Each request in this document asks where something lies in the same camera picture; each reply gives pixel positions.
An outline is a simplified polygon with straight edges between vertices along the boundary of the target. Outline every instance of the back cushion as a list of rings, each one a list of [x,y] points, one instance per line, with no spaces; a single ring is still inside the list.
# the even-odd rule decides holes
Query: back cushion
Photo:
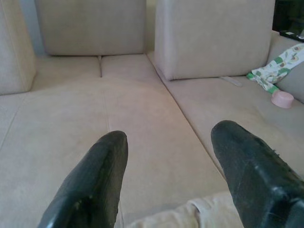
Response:
[[[144,50],[146,0],[36,0],[51,55],[120,55]]]
[[[277,32],[273,32],[268,62],[274,60],[286,49],[299,43],[293,39],[281,37]],[[304,103],[304,63],[293,68],[276,86],[291,93],[296,99]]]
[[[267,60],[275,0],[159,0],[155,61],[167,80],[240,76]]]

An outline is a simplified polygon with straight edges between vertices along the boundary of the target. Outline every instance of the sofa armrest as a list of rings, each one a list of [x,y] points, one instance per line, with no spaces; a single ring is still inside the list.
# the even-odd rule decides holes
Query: sofa armrest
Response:
[[[38,227],[114,227],[127,160],[123,132],[102,137],[64,180]]]
[[[300,44],[299,41],[280,36],[278,32],[273,31],[271,45],[268,56],[268,63],[282,54],[285,50]],[[304,103],[304,63],[291,70],[291,72],[279,81],[276,86],[281,90],[291,93],[296,99]]]
[[[272,31],[267,63],[270,63],[272,60],[282,54],[286,49],[289,49],[292,46],[300,43],[301,42],[299,41],[280,36],[279,32]]]

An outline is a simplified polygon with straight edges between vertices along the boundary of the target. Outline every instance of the seat cushion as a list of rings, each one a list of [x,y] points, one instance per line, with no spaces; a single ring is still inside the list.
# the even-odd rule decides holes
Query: seat cushion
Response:
[[[295,100],[291,109],[279,108],[271,103],[271,94],[244,76],[234,77],[243,84],[236,87],[220,78],[169,82],[159,74],[219,169],[210,132],[218,122],[232,120],[263,139],[304,178],[301,102]]]
[[[115,130],[129,143],[118,226],[228,189],[146,55],[104,57],[102,69],[96,57],[39,59],[0,149],[0,227],[36,227],[64,178]]]

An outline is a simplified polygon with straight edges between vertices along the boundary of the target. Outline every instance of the remote control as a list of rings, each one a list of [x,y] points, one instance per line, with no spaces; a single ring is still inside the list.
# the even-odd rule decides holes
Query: remote control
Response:
[[[300,42],[304,42],[304,37],[301,37],[293,32],[289,32],[289,31],[281,31],[280,35],[282,37],[286,37],[286,38],[290,38],[290,39],[294,39]]]

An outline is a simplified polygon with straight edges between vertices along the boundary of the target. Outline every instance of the sofa cushion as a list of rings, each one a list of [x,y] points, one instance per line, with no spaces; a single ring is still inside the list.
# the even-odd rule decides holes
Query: sofa cushion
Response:
[[[0,1],[0,95],[30,90],[35,61],[19,1]]]
[[[268,62],[271,62],[286,49],[299,44],[293,39],[280,36],[278,32],[273,32]],[[304,103],[304,63],[293,68],[291,72],[276,84],[280,89],[291,93],[295,98]]]
[[[96,57],[39,59],[0,149],[0,227],[36,227],[64,178],[115,130],[129,144],[118,226],[228,189],[146,55],[104,57],[102,69]]]
[[[291,109],[271,103],[271,94],[246,77],[234,77],[236,87],[220,78],[169,82],[159,74],[217,167],[210,139],[211,129],[222,120],[232,120],[262,138],[304,178],[304,105],[295,100]]]
[[[36,0],[36,6],[51,55],[143,52],[145,0]]]
[[[155,62],[167,80],[245,75],[265,65],[274,0],[159,0]]]

